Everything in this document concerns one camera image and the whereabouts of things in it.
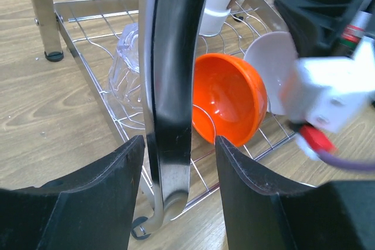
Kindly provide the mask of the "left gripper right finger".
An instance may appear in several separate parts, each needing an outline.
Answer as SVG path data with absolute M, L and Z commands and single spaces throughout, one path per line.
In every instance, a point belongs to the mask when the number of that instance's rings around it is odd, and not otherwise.
M 230 249 L 373 249 L 374 181 L 311 187 L 215 142 Z

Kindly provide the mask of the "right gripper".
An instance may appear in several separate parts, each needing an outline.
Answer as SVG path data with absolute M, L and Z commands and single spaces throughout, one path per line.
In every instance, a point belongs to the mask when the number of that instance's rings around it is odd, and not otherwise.
M 274 0 L 299 58 L 351 57 L 374 37 L 374 0 Z

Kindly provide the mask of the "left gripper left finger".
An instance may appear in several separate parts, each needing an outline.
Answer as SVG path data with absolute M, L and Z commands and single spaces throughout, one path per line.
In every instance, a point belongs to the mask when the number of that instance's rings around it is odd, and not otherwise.
M 2 249 L 127 249 L 145 142 L 41 187 L 1 190 Z

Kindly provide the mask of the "orange bowl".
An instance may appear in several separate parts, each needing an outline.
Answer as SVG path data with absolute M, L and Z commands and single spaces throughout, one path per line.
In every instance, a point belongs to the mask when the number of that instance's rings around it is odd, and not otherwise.
M 267 112 L 267 92 L 257 70 L 245 60 L 221 53 L 195 62 L 192 124 L 209 143 L 223 136 L 234 146 L 246 144 Z

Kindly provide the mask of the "metal two-tier dish rack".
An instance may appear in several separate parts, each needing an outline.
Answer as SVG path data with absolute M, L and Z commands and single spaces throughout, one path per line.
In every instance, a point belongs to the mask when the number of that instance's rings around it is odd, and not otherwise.
M 145 136 L 150 168 L 141 173 L 141 190 L 154 213 L 133 221 L 131 235 L 145 240 L 219 189 L 215 183 L 189 199 L 190 177 L 204 182 L 192 159 L 193 68 L 205 0 L 32 0 L 35 21 L 51 62 L 64 57 L 62 44 L 87 74 L 104 103 L 104 91 L 67 29 L 67 16 L 80 23 L 94 16 L 138 13 L 141 24 L 141 95 L 145 97 Z

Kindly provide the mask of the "clear plastic cup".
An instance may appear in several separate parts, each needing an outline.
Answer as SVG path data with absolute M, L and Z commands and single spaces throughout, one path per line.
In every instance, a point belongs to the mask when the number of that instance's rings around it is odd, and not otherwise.
M 124 127 L 144 129 L 139 75 L 138 24 L 125 26 L 115 48 L 104 101 L 110 114 Z

